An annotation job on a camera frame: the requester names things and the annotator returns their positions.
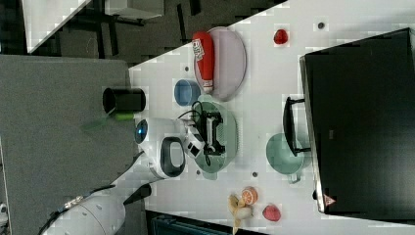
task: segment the red bottle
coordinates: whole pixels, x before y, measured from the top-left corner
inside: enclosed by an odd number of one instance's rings
[[[199,71],[206,93],[213,90],[214,47],[210,34],[198,31],[193,34],[193,52],[195,53]]]

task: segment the small red object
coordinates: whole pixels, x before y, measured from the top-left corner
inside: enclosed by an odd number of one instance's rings
[[[274,35],[274,42],[278,45],[282,45],[288,42],[288,33],[284,29],[278,29]]]
[[[278,210],[277,207],[275,207],[274,205],[269,205],[267,206],[263,212],[262,215],[268,219],[269,221],[278,221],[281,218],[281,213],[280,210]]]

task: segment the white table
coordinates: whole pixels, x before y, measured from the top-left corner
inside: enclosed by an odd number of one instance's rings
[[[324,22],[322,30],[317,24]],[[303,170],[301,182],[289,185],[287,178],[268,164],[268,139],[283,132],[282,112],[287,96],[301,97],[300,56],[323,48],[411,26],[415,28],[415,2],[291,0],[259,13],[229,28],[238,32],[246,46],[248,67],[245,81],[234,99],[222,103],[233,112],[239,125],[240,149],[234,162],[218,174],[216,181],[196,174],[198,167],[187,160],[177,178],[152,185],[146,210],[165,212],[232,226],[227,208],[231,193],[246,186],[257,189],[254,218],[242,227],[267,234],[414,234],[415,227],[379,221],[329,216],[318,212],[311,194],[312,167]],[[290,33],[286,46],[273,42],[277,29]],[[180,78],[195,79],[190,44],[130,69],[131,84],[147,94],[147,109],[138,118],[177,118],[187,109],[174,101],[173,86]],[[297,111],[299,140],[308,146],[303,105]],[[279,207],[279,222],[265,220],[261,212],[272,203]]]
[[[27,53],[32,53],[91,0],[22,0]]]

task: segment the black cup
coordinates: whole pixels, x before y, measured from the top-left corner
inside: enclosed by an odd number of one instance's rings
[[[146,107],[146,95],[139,88],[107,88],[103,93],[105,113],[115,108],[115,113],[141,112]]]

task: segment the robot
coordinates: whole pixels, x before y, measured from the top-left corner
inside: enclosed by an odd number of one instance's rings
[[[39,235],[114,235],[125,219],[124,203],[143,185],[183,172],[185,155],[195,159],[205,141],[187,119],[148,118],[136,128],[143,150],[132,166],[111,185],[67,202],[51,214]]]

